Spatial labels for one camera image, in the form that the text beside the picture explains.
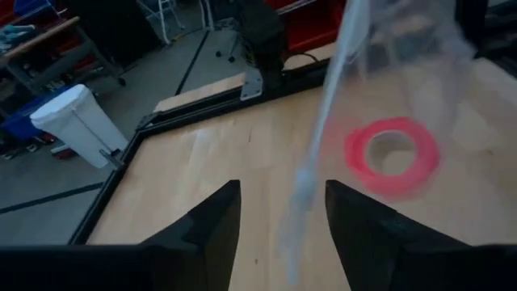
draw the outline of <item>wooden tabletop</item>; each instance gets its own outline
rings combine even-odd
[[[42,33],[35,38],[22,43],[21,45],[10,49],[6,53],[2,55],[2,58],[5,58],[7,60],[10,60],[12,58],[18,57],[22,53],[25,53],[26,51],[32,49],[35,45],[40,44],[43,41],[46,41],[48,38],[55,36],[57,33],[60,33],[64,31],[65,29],[68,29],[69,27],[72,27],[76,23],[79,22],[79,17],[75,16],[72,19],[68,19],[63,23],[59,23],[58,25],[48,29],[45,33]]]
[[[333,51],[331,44],[311,53],[323,59]],[[304,56],[294,57],[288,67],[309,62]],[[385,102],[373,108],[367,99],[359,100],[365,105],[360,109],[365,116],[381,118],[399,111],[393,106],[397,96],[386,93],[394,84],[394,75],[386,70],[368,80],[371,88],[385,93]],[[227,78],[161,101],[157,110],[241,84],[242,75]],[[469,91],[460,105],[439,173],[421,196],[388,203],[366,191],[343,162],[330,161],[321,169],[296,289],[349,289],[326,220],[326,179],[338,179],[463,242],[517,243],[517,82],[492,63],[477,60],[466,86]],[[353,95],[353,86],[349,92]],[[321,96],[321,88],[304,91],[148,138],[88,243],[139,243],[228,180],[240,179],[241,229],[230,289],[295,289],[286,280],[277,234]]]

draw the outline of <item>black floor line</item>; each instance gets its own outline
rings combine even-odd
[[[203,39],[201,40],[201,43],[200,43],[200,46],[195,51],[194,57],[192,58],[192,61],[191,61],[190,65],[188,65],[187,72],[185,72],[185,74],[183,75],[183,78],[181,79],[181,82],[179,83],[178,90],[176,90],[176,93],[174,94],[174,96],[179,95],[181,93],[181,91],[183,90],[183,86],[185,86],[185,82],[187,81],[188,76],[191,74],[191,71],[192,71],[192,68],[194,67],[195,61],[197,60],[197,57],[200,55],[201,49],[204,46],[204,42],[206,41],[206,39],[208,37],[208,33],[209,32],[205,32],[204,33]]]
[[[72,190],[69,190],[69,191],[65,191],[65,192],[62,192],[62,193],[59,193],[59,194],[54,194],[54,195],[46,196],[46,197],[43,197],[43,198],[40,198],[40,199],[35,199],[35,200],[23,202],[23,203],[20,203],[18,205],[8,206],[8,207],[5,207],[3,209],[0,209],[0,214],[5,214],[5,213],[13,212],[13,211],[16,211],[16,210],[25,209],[27,207],[41,205],[43,203],[47,203],[47,202],[50,202],[50,201],[59,200],[59,199],[62,199],[62,198],[74,196],[74,195],[81,194],[81,193],[84,193],[84,192],[93,191],[93,190],[101,188],[102,186],[103,186],[103,183],[95,183],[95,184],[91,184],[91,185],[88,185],[88,186],[84,186],[84,187],[75,188],[75,189],[72,189]]]

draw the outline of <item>blue bin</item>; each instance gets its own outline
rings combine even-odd
[[[31,114],[50,99],[67,91],[69,88],[69,86],[63,86],[54,92],[34,98],[34,100],[23,105],[23,107],[18,109],[13,115],[9,116],[6,121],[0,125],[0,128],[5,129],[20,141],[26,141],[39,136],[42,131],[32,125]]]
[[[16,0],[13,11],[19,16],[24,16],[43,9],[48,6],[48,4],[54,6],[56,0]]]

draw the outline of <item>chair wheel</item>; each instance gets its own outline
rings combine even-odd
[[[118,78],[118,79],[117,79],[117,82],[118,82],[121,86],[126,86],[126,80],[124,80],[123,78]]]

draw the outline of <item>black metal frame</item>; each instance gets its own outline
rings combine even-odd
[[[242,87],[215,94],[183,106],[172,108],[164,112],[155,112],[145,116],[137,127],[137,130],[129,142],[128,147],[121,155],[124,165],[112,171],[104,182],[100,193],[86,212],[79,227],[69,240],[69,244],[84,244],[97,225],[97,221],[103,214],[107,203],[123,179],[126,170],[135,157],[141,143],[148,137],[179,129],[189,124],[201,122],[226,113],[235,112],[251,106],[265,103],[274,99],[287,97],[298,92],[320,87],[325,80],[326,68],[329,60],[289,70],[284,73],[284,85],[280,88],[265,91],[261,96],[242,101],[240,99]]]

